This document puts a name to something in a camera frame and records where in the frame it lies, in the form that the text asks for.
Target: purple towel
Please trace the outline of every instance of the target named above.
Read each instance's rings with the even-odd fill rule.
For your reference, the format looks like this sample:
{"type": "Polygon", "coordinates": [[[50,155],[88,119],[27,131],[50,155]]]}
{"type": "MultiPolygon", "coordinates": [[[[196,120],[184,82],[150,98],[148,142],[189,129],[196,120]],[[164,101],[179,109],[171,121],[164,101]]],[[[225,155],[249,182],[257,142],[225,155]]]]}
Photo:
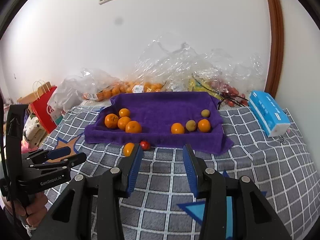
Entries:
{"type": "Polygon", "coordinates": [[[217,111],[218,99],[207,92],[158,92],[120,94],[111,99],[112,105],[103,109],[96,122],[84,130],[86,143],[140,143],[145,140],[152,146],[182,148],[190,144],[194,150],[220,155],[233,142],[222,129],[223,119],[217,111]],[[142,133],[126,133],[120,129],[108,129],[104,124],[107,114],[118,114],[121,108],[128,108],[130,118],[142,126],[142,133]],[[185,134],[171,134],[171,125],[179,122],[183,126],[188,120],[198,123],[203,119],[201,111],[209,109],[212,130],[202,133],[198,130],[185,134]]]}

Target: blue gripper pad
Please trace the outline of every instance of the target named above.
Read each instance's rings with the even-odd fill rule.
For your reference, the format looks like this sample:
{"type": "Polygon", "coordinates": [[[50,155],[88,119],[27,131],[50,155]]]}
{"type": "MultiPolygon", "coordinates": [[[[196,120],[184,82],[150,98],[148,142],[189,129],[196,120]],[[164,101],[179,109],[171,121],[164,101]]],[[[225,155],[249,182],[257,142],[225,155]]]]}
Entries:
{"type": "Polygon", "coordinates": [[[126,191],[129,195],[134,191],[134,186],[136,185],[136,180],[137,180],[138,172],[140,169],[142,157],[143,157],[143,150],[139,145],[137,153],[132,162],[129,175],[128,175],[128,186],[126,191]]]}
{"type": "Polygon", "coordinates": [[[58,158],[62,158],[64,156],[67,156],[71,153],[71,149],[70,147],[66,146],[66,147],[62,147],[62,148],[59,148],[59,149],[54,149],[54,150],[51,150],[48,154],[48,158],[50,160],[55,160],[55,159],[58,159],[58,158]]]}
{"type": "Polygon", "coordinates": [[[198,197],[198,177],[196,174],[196,171],[193,167],[193,163],[190,159],[187,147],[184,146],[182,149],[182,157],[183,157],[183,164],[186,169],[186,174],[189,182],[190,191],[193,193],[193,195],[198,197]]]}

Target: metal screw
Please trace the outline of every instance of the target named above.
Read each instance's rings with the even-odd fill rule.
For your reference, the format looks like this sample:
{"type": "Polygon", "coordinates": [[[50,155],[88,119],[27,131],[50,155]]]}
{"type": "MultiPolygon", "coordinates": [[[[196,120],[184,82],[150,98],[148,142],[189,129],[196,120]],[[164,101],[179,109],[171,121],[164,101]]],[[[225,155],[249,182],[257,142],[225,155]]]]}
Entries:
{"type": "Polygon", "coordinates": [[[82,174],[78,174],[75,176],[75,181],[81,181],[83,179],[83,175],[82,174]]]}
{"type": "Polygon", "coordinates": [[[213,168],[206,168],[205,172],[208,174],[214,174],[214,169],[213,168]]]}
{"type": "Polygon", "coordinates": [[[241,180],[245,183],[249,183],[250,182],[250,178],[248,176],[243,176],[241,177],[241,180]]]}
{"type": "Polygon", "coordinates": [[[120,169],[119,169],[118,167],[113,167],[113,168],[110,169],[110,172],[111,172],[112,174],[116,174],[116,173],[118,173],[119,171],[120,171],[120,169]]]}

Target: checkered blanket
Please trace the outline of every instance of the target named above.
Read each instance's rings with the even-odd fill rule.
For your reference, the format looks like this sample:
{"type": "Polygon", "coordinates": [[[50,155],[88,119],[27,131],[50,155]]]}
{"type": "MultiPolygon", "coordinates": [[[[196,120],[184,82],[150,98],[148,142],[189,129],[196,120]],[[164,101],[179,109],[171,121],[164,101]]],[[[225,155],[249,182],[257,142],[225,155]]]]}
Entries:
{"type": "MultiPolygon", "coordinates": [[[[74,107],[44,141],[53,149],[58,138],[70,141],[95,122],[100,107],[74,107]]],[[[276,210],[293,239],[303,239],[318,218],[320,177],[303,138],[291,121],[282,138],[267,138],[249,108],[222,110],[223,129],[235,145],[221,156],[195,152],[208,167],[227,171],[232,178],[249,176],[276,210]]],[[[114,167],[123,158],[123,146],[99,143],[89,145],[84,135],[75,142],[76,150],[87,154],[87,161],[72,169],[76,174],[96,176],[114,167]]],[[[47,190],[49,208],[67,183],[47,190]]],[[[120,199],[121,221],[126,240],[198,239],[201,226],[177,204],[195,202],[190,193],[182,161],[182,150],[151,148],[144,152],[135,191],[120,199]]],[[[92,208],[92,239],[97,239],[97,198],[92,208]]]]}

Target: white wall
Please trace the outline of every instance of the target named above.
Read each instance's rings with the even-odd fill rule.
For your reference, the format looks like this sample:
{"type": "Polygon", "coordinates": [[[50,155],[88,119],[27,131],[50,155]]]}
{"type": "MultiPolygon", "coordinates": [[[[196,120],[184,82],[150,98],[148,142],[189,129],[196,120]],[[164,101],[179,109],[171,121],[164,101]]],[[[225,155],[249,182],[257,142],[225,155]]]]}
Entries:
{"type": "Polygon", "coordinates": [[[281,0],[285,51],[276,100],[287,107],[320,171],[320,30],[298,0],[281,0]]]}
{"type": "Polygon", "coordinates": [[[1,55],[0,55],[0,88],[1,88],[1,92],[2,92],[2,95],[4,96],[4,98],[5,99],[9,98],[10,95],[9,95],[9,91],[7,88],[7,84],[4,79],[3,68],[2,68],[2,63],[1,63],[1,55]]]}
{"type": "Polygon", "coordinates": [[[59,84],[82,67],[123,78],[167,31],[198,53],[223,48],[242,61],[257,52],[268,67],[267,0],[28,0],[0,41],[9,94],[26,95],[39,79],[59,84]]]}

